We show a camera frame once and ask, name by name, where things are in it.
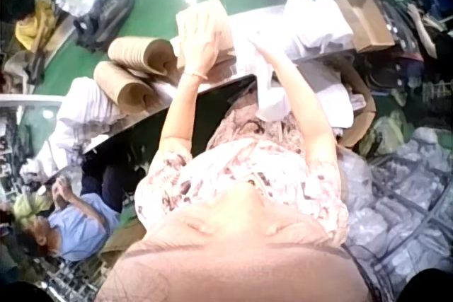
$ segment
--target woman's left arm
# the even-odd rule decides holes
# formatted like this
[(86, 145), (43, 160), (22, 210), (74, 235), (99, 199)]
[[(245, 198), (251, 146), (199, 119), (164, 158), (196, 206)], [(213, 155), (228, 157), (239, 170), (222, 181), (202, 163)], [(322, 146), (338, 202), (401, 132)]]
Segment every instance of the woman's left arm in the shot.
[(183, 41), (181, 51), (185, 56), (186, 65), (162, 128), (159, 142), (161, 151), (175, 143), (189, 152), (192, 148), (198, 87), (203, 79), (207, 79), (207, 73), (218, 55), (214, 22), (215, 19), (206, 13), (203, 17), (197, 16), (185, 25), (185, 37), (181, 38)]

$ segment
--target cardboard box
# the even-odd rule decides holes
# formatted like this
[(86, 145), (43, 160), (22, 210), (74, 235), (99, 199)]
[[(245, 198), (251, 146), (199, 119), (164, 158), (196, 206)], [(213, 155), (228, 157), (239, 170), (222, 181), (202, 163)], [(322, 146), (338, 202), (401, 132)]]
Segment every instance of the cardboard box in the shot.
[(354, 123), (349, 129), (345, 129), (340, 145), (352, 148), (367, 133), (376, 116), (376, 104), (374, 103), (371, 91), (360, 77), (354, 66), (344, 57), (332, 55), (327, 58), (328, 62), (340, 71), (342, 83), (347, 83), (352, 87), (353, 93), (360, 93), (365, 98), (367, 106), (354, 112)]
[[(229, 26), (229, 18), (227, 11), (223, 7), (220, 0), (207, 0), (198, 3), (194, 6), (179, 12), (176, 15), (176, 24), (178, 25), (178, 36), (180, 45), (184, 43), (186, 36), (186, 28), (190, 25), (202, 25), (201, 18), (209, 15), (215, 19), (214, 31), (217, 35), (217, 48), (219, 49), (219, 56), (216, 63), (224, 62), (230, 58), (234, 58), (234, 42), (233, 34)], [(178, 54), (178, 69), (185, 66), (185, 57), (179, 49)]]
[(357, 52), (379, 51), (395, 45), (374, 0), (335, 1), (354, 32)]

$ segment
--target yellow shirt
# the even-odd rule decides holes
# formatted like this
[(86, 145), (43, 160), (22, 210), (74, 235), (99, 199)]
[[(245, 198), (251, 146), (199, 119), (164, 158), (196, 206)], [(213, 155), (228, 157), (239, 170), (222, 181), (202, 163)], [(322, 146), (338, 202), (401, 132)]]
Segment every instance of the yellow shirt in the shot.
[(16, 38), (27, 50), (31, 50), (42, 21), (44, 21), (43, 23), (45, 25), (43, 33), (43, 38), (45, 39), (50, 35), (55, 25), (55, 16), (51, 0), (36, 0), (35, 16), (33, 19), (25, 24), (21, 22), (17, 22), (16, 24)]

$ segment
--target woman's right arm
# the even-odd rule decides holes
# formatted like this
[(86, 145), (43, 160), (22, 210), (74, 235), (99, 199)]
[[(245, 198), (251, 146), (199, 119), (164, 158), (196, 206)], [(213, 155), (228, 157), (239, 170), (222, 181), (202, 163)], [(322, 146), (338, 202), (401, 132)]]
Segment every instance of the woman's right arm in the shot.
[(322, 159), (336, 162), (336, 141), (332, 128), (310, 85), (284, 54), (276, 55), (258, 45), (256, 49), (273, 67), (288, 95), (292, 112), (304, 138), (307, 161)]

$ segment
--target woman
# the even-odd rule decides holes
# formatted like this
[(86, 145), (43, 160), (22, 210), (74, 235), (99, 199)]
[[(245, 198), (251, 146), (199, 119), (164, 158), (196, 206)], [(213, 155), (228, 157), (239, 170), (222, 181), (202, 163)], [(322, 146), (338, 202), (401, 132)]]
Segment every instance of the woman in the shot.
[(125, 193), (144, 177), (144, 170), (134, 170), (118, 146), (86, 159), (82, 170), (80, 197), (68, 179), (57, 178), (52, 186), (55, 211), (31, 220), (18, 233), (18, 243), (29, 255), (76, 262), (96, 254), (120, 225)]
[(368, 288), (340, 247), (348, 211), (336, 141), (285, 55), (256, 46), (292, 114), (261, 122), (249, 91), (192, 159), (197, 89), (217, 58), (212, 20), (199, 21), (185, 28), (185, 72), (135, 194), (147, 234), (116, 263), (98, 301), (366, 301)]
[(43, 47), (55, 26), (51, 0), (17, 0), (15, 6), (16, 38), (28, 51)]

